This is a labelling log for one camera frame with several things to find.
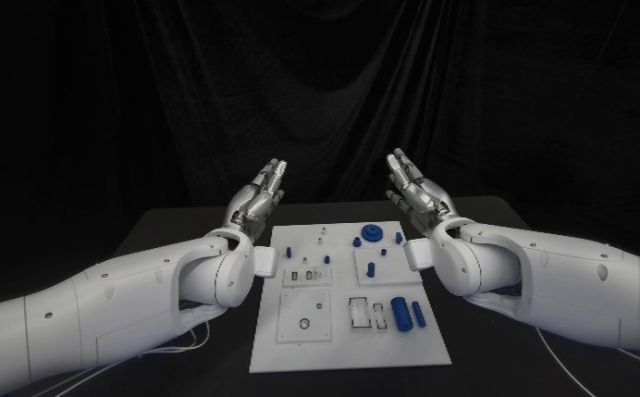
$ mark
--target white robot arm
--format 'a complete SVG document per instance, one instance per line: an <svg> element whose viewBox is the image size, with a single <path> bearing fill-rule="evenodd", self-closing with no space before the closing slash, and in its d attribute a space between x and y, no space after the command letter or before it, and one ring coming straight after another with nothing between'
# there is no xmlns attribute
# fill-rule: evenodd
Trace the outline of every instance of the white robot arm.
<svg viewBox="0 0 640 397"><path fill-rule="evenodd" d="M638 257L598 242L473 222L401 149L386 163L403 197L386 196L426 237L403 245L412 270L434 267L454 295L527 325L640 350ZM493 292L520 282L520 296Z"/></svg>
<svg viewBox="0 0 640 397"><path fill-rule="evenodd" d="M141 355L241 305L254 276L275 275L277 250L254 241L284 195L285 167L271 161L203 238L112 258L0 303L0 395ZM199 305L181 309L181 300Z"/></svg>

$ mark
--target black curtain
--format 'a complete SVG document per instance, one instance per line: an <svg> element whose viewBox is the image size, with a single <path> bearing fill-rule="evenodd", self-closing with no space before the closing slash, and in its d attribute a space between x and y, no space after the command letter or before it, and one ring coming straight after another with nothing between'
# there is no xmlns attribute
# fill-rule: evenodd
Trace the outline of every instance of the black curtain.
<svg viewBox="0 0 640 397"><path fill-rule="evenodd" d="M150 208L225 205L272 157L282 204L383 199L395 147L452 195L633 251L637 0L6 8L6 291L106 258Z"/></svg>

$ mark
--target small blue part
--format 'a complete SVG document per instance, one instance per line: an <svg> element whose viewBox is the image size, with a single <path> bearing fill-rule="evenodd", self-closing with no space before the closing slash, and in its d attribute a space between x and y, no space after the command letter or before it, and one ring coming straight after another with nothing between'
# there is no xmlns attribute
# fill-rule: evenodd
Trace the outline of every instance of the small blue part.
<svg viewBox="0 0 640 397"><path fill-rule="evenodd" d="M424 321L422 310L419 309L418 302L412 302L411 307L414 308L414 314L416 315L418 326L424 328L426 326L426 322Z"/></svg>
<svg viewBox="0 0 640 397"><path fill-rule="evenodd" d="M375 224L363 226L362 234L369 242L377 242L382 239L382 229Z"/></svg>
<svg viewBox="0 0 640 397"><path fill-rule="evenodd" d="M398 331L406 332L414 328L414 321L411 320L409 308L406 307L406 300L403 297L396 297L390 301L390 309L393 310Z"/></svg>

